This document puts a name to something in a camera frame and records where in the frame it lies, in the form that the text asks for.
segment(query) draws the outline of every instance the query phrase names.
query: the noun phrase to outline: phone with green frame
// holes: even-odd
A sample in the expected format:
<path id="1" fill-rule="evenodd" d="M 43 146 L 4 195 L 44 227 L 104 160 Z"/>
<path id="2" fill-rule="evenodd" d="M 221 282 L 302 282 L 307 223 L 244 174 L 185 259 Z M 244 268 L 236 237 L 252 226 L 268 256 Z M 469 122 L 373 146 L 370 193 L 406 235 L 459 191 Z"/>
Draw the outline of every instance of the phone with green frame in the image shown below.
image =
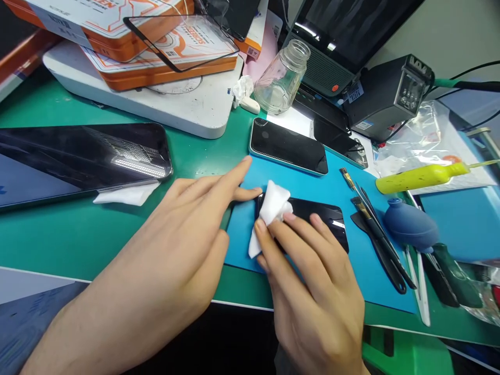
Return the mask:
<path id="1" fill-rule="evenodd" d="M 327 156 L 320 142 L 263 118 L 254 119 L 248 150 L 258 157 L 316 176 L 328 173 Z"/>

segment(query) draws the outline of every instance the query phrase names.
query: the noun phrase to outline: fingernail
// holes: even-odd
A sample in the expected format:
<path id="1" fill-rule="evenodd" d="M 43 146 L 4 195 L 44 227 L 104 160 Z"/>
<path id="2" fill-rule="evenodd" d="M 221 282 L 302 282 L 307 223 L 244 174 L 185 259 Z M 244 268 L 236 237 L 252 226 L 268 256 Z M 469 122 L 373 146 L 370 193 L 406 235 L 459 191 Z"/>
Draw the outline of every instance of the fingernail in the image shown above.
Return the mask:
<path id="1" fill-rule="evenodd" d="M 264 255 L 259 255 L 257 257 L 257 262 L 259 263 L 259 265 L 262 267 L 262 269 L 266 273 L 270 273 L 271 272 L 271 270 L 269 269 L 269 266 L 267 265 L 266 259 L 264 258 Z"/>
<path id="2" fill-rule="evenodd" d="M 311 221 L 316 223 L 316 224 L 323 224 L 323 220 L 321 220 L 321 218 L 319 217 L 318 214 L 312 214 Z"/>
<path id="3" fill-rule="evenodd" d="M 257 221 L 255 222 L 255 228 L 259 232 L 264 232 L 266 230 L 266 223 L 264 223 L 262 219 L 257 219 Z"/>
<path id="4" fill-rule="evenodd" d="M 294 221 L 296 218 L 297 217 L 291 212 L 287 212 L 287 213 L 285 212 L 283 214 L 283 219 L 285 219 L 286 221 Z"/>

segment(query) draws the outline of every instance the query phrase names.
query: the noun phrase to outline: screen protector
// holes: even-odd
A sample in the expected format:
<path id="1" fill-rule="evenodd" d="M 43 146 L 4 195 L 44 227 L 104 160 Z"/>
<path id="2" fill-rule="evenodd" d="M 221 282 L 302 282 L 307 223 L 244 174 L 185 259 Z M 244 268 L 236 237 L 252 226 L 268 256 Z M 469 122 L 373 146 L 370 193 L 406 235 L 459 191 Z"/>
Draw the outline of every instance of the screen protector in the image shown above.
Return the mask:
<path id="1" fill-rule="evenodd" d="M 158 58 L 178 73 L 202 65 L 224 64 L 224 59 L 232 60 L 240 51 L 209 15 L 126 17 L 123 21 Z"/>

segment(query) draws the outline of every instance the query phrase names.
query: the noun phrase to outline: green cable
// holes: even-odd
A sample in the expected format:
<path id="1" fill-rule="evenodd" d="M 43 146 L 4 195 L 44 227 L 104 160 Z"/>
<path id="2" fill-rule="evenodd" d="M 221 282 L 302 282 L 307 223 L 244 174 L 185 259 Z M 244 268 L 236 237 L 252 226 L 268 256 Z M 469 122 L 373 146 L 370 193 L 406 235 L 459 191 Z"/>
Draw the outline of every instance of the green cable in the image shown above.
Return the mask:
<path id="1" fill-rule="evenodd" d="M 445 80 L 445 79 L 439 79 L 439 78 L 436 78 L 434 80 L 434 86 L 438 86 L 438 87 L 448 87 L 450 89 L 454 88 L 455 85 L 460 82 L 460 80 Z"/>

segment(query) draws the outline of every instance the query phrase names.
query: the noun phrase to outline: monitor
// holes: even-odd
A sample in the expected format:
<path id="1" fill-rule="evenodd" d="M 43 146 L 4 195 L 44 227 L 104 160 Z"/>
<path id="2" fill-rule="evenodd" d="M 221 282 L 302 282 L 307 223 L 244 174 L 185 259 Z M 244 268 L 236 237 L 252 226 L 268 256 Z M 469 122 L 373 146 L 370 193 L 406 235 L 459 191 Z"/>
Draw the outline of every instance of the monitor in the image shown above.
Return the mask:
<path id="1" fill-rule="evenodd" d="M 301 39 L 311 47 L 305 83 L 323 95 L 334 96 L 422 2 L 305 0 L 285 42 Z"/>

